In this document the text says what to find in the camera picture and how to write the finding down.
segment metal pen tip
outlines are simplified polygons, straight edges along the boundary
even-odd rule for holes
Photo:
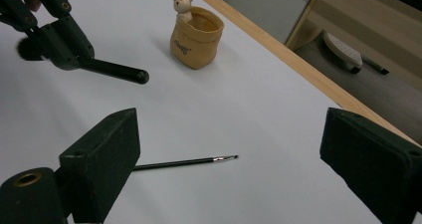
[[[230,155],[230,156],[219,156],[219,157],[214,157],[214,162],[219,162],[219,161],[227,161],[227,160],[231,160],[231,159],[235,159],[238,158],[239,155]]]

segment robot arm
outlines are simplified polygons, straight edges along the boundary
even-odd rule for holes
[[[68,0],[40,1],[58,19],[41,28],[22,0],[0,0],[0,22],[28,36],[18,46],[23,59],[49,59],[56,67],[66,71],[83,69],[138,84],[148,82],[146,71],[94,58],[94,47],[71,16],[72,6]]]

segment teddy bear figurine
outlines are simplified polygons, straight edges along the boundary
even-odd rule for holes
[[[192,13],[190,12],[192,0],[173,0],[173,7],[178,13],[177,18],[181,18],[186,22],[192,20]]]

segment floor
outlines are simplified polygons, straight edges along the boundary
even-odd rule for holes
[[[364,64],[358,74],[339,59],[321,37],[295,51],[300,57],[336,82],[373,111],[422,144],[422,92],[393,74],[382,75]]]
[[[262,28],[273,36],[279,33],[289,34],[293,29],[292,26],[294,25],[288,26],[278,23],[274,19],[263,20],[259,16],[253,16],[259,13],[259,10],[254,6],[252,8],[246,6],[242,3],[242,0],[225,1],[239,11],[243,11],[242,13],[256,24],[271,23],[267,24],[268,26],[262,26]],[[308,0],[281,1],[284,3],[282,7],[289,9],[279,11],[279,15],[284,20],[290,21],[291,24],[296,23],[308,2]],[[277,36],[275,38],[281,43],[285,42],[283,38]],[[358,74],[351,74],[349,72],[351,66],[345,64],[324,46],[322,38],[316,39],[295,52],[373,111],[383,116],[416,142],[422,144],[422,109],[420,109],[422,91],[410,87],[391,73],[382,75],[367,64],[363,65]]]

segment sack-shaped container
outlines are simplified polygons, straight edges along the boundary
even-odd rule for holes
[[[200,7],[192,7],[192,20],[176,19],[171,34],[171,53],[186,66],[200,69],[217,54],[224,23],[214,13]]]

